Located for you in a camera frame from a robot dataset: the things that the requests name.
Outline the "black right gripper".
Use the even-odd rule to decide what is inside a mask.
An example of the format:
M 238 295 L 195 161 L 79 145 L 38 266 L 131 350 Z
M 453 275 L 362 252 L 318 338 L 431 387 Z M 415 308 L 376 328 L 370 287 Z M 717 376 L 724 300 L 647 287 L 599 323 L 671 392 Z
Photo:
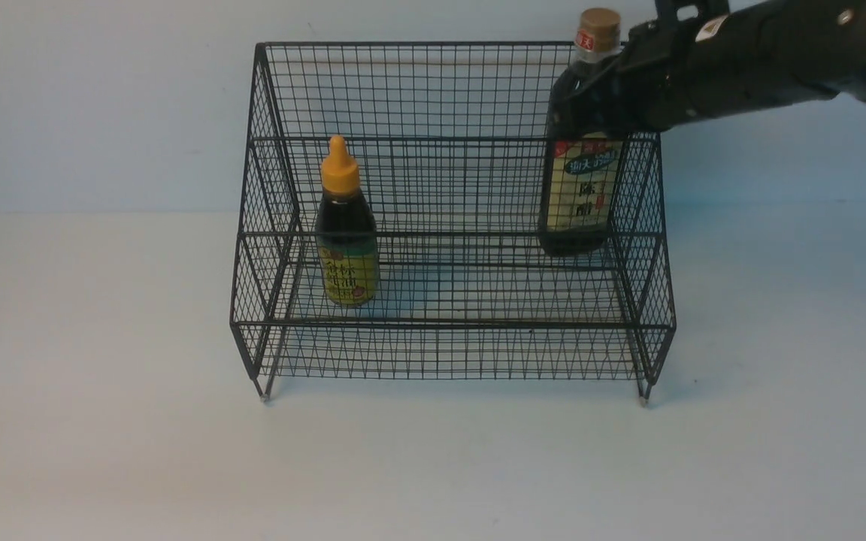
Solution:
M 553 84 L 554 140 L 664 132 L 837 95 L 830 86 L 805 81 L 781 59 L 791 2 L 766 1 L 731 13 L 722 1 L 695 6 L 697 17 L 657 17 L 633 27 L 624 53 L 592 64 L 571 62 Z

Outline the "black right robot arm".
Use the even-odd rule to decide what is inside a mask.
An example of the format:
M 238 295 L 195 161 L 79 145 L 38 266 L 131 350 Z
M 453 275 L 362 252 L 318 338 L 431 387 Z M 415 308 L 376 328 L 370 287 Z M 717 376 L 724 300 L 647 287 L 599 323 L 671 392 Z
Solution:
M 656 19 L 550 97 L 549 138 L 664 132 L 851 95 L 866 103 L 866 1 L 657 1 Z

